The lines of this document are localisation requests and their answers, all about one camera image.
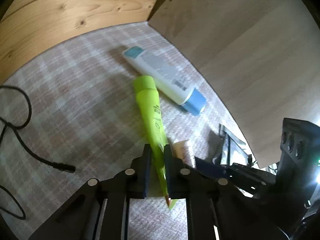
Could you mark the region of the lime green tube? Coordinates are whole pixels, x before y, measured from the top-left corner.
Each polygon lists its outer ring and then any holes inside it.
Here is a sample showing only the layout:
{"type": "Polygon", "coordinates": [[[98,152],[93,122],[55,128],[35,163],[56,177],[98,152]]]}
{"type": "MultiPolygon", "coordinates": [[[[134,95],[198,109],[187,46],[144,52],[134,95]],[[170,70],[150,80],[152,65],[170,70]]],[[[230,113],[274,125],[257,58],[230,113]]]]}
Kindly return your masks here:
{"type": "Polygon", "coordinates": [[[169,197],[164,164],[164,147],[168,144],[164,131],[159,93],[151,76],[142,75],[133,81],[136,102],[142,115],[146,136],[152,149],[152,163],[155,166],[163,196],[169,209],[176,200],[169,197]]]}

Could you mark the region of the white blue cap bottle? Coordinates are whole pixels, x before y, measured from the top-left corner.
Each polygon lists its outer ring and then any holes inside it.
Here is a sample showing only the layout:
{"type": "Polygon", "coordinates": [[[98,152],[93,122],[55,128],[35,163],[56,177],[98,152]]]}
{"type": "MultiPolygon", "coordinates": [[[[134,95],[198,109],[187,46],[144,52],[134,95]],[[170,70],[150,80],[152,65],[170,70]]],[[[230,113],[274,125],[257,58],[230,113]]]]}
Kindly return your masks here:
{"type": "Polygon", "coordinates": [[[151,76],[156,87],[185,111],[194,116],[203,112],[206,98],[197,90],[195,83],[177,67],[138,46],[124,50],[122,56],[137,72],[151,76]]]}

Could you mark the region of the black snack pouch white label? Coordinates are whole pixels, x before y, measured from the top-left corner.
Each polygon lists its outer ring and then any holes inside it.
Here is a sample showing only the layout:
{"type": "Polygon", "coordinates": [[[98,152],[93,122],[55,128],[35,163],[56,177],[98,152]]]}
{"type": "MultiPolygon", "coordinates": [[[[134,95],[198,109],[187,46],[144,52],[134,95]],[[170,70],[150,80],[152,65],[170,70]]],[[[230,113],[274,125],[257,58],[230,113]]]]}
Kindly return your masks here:
{"type": "Polygon", "coordinates": [[[231,166],[234,163],[251,167],[252,155],[246,152],[247,144],[234,135],[226,126],[219,124],[219,144],[212,162],[214,165],[231,166]]]}

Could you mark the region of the small pink tube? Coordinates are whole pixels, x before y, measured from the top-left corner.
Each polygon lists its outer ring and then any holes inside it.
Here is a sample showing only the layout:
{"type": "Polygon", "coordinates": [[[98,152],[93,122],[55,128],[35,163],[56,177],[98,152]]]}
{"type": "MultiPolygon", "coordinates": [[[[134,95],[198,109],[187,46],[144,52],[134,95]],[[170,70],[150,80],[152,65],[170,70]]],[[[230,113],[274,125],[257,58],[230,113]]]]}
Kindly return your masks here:
{"type": "Polygon", "coordinates": [[[195,155],[189,140],[178,141],[173,144],[175,156],[191,168],[196,168],[195,155]]]}

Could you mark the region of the light wood cabinet panel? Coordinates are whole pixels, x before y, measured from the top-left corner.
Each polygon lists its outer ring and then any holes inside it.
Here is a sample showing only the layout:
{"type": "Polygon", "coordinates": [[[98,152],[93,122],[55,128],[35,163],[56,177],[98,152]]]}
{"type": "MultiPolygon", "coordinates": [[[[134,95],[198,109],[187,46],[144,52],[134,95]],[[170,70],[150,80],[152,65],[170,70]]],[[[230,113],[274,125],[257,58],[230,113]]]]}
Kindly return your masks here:
{"type": "Polygon", "coordinates": [[[212,86],[260,167],[284,118],[319,124],[319,27],[301,0],[166,0],[150,25],[212,86]]]}

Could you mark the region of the pine wood board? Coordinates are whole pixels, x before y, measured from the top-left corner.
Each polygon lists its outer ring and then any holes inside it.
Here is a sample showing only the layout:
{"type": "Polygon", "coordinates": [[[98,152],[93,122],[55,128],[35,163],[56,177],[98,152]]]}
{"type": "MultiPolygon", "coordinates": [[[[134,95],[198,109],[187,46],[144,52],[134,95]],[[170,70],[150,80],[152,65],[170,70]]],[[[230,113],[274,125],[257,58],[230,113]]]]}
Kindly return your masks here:
{"type": "Polygon", "coordinates": [[[157,0],[1,0],[1,81],[53,46],[146,21],[157,0]]]}

